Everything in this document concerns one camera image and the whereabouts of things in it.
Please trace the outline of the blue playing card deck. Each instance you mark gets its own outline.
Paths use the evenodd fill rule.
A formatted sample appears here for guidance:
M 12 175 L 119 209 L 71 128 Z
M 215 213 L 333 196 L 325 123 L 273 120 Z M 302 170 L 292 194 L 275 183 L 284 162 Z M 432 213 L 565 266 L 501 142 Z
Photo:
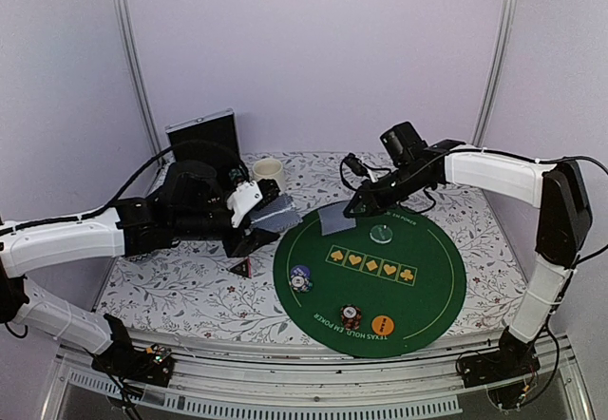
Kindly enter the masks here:
M 286 194 L 279 195 L 261 210 L 249 213 L 252 226 L 273 233 L 289 230 L 302 222 L 296 212 L 294 199 Z

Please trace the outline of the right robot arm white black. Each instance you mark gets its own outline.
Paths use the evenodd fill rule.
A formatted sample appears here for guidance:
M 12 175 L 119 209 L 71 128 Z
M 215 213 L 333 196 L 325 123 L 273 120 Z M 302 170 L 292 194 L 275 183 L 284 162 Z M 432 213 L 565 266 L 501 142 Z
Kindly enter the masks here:
M 538 209 L 534 272 L 506 330 L 516 341 L 496 351 L 490 364 L 498 377 L 512 377 L 528 360 L 522 343 L 542 331 L 559 307 L 568 279 L 586 260 L 580 251 L 593 216 L 580 163 L 600 162 L 581 155 L 531 159 L 455 140 L 428 144 L 409 122 L 392 127 L 380 140 L 392 168 L 368 166 L 353 154 L 340 163 L 362 178 L 344 210 L 347 218 L 380 215 L 415 192 L 441 184 L 479 188 Z

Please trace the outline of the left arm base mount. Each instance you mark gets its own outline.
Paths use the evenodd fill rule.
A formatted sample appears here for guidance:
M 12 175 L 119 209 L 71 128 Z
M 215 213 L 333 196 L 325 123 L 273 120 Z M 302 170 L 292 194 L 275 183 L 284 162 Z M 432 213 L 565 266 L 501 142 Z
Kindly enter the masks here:
M 167 388 L 175 360 L 171 350 L 154 344 L 145 350 L 113 343 L 101 354 L 94 354 L 91 367 L 117 378 Z

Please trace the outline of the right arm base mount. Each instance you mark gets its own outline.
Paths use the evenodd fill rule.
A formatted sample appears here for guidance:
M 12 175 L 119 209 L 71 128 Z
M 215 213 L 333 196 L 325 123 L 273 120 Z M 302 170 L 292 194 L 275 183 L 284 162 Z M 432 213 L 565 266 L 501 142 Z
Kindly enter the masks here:
M 519 343 L 500 344 L 496 351 L 461 356 L 455 364 L 466 388 L 524 376 L 540 368 L 535 349 Z

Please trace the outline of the clear dealer button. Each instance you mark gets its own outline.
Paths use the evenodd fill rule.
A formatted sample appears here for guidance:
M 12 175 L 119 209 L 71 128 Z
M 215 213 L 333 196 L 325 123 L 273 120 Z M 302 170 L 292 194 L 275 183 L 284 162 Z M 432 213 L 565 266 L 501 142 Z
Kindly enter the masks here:
M 393 231 L 386 224 L 376 224 L 370 230 L 370 239 L 378 244 L 388 244 L 393 239 Z

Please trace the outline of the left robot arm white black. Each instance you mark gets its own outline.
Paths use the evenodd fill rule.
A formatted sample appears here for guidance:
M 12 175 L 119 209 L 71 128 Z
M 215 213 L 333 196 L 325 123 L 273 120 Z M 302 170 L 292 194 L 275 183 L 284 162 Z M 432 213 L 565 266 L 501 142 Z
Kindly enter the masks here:
M 249 215 L 280 194 L 276 181 L 254 180 L 240 156 L 210 142 L 208 162 L 176 160 L 163 183 L 144 198 L 117 193 L 78 215 L 6 221 L 1 226 L 1 321 L 33 326 L 100 355 L 121 376 L 142 365 L 120 319 L 87 312 L 37 286 L 34 270 L 89 258 L 145 255 L 184 240 L 219 240 L 229 258 L 242 258 L 277 240 L 252 227 Z M 212 165 L 229 158 L 219 173 Z

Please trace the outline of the small poker chip stack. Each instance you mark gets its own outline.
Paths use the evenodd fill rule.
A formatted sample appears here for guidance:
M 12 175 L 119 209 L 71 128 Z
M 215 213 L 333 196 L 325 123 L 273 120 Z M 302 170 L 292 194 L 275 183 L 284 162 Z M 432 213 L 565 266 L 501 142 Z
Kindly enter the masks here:
M 297 293 L 308 293 L 313 288 L 313 283 L 307 276 L 294 275 L 291 276 L 290 286 Z

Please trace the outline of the aluminium poker chip case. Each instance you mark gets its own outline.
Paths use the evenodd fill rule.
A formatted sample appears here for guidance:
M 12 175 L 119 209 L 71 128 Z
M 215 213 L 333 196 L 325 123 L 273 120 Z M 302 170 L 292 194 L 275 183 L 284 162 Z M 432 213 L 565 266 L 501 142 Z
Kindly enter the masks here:
M 168 125 L 165 134 L 174 147 L 176 161 L 209 164 L 216 169 L 218 182 L 224 189 L 234 186 L 230 173 L 239 170 L 241 157 L 236 115 L 232 108 Z

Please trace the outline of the orange big blind button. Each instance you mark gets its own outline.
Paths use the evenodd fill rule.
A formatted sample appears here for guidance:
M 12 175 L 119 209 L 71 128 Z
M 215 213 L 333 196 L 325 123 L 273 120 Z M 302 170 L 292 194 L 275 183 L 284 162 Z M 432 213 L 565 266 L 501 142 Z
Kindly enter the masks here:
M 376 335 L 388 336 L 395 330 L 393 319 L 387 315 L 378 315 L 371 322 L 371 328 Z

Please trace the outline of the purple small blind button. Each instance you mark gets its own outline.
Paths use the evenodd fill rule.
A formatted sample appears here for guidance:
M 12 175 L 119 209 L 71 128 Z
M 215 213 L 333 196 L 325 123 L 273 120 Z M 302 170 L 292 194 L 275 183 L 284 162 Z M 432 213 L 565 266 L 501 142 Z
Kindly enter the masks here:
M 291 268 L 290 277 L 305 277 L 307 279 L 311 278 L 311 270 L 302 264 L 298 264 Z

